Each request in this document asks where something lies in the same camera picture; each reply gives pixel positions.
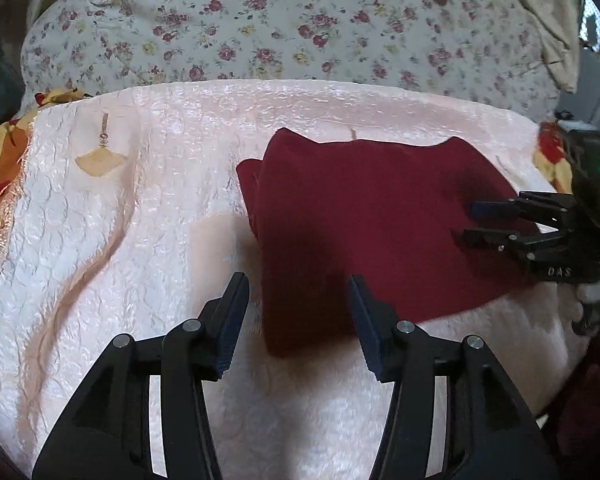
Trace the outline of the person's right hand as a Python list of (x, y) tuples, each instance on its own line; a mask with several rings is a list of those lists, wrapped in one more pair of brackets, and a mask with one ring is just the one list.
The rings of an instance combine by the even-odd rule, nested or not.
[(600, 280), (577, 285), (576, 298), (582, 307), (582, 315), (579, 321), (572, 323), (573, 331), (585, 337), (600, 335)]

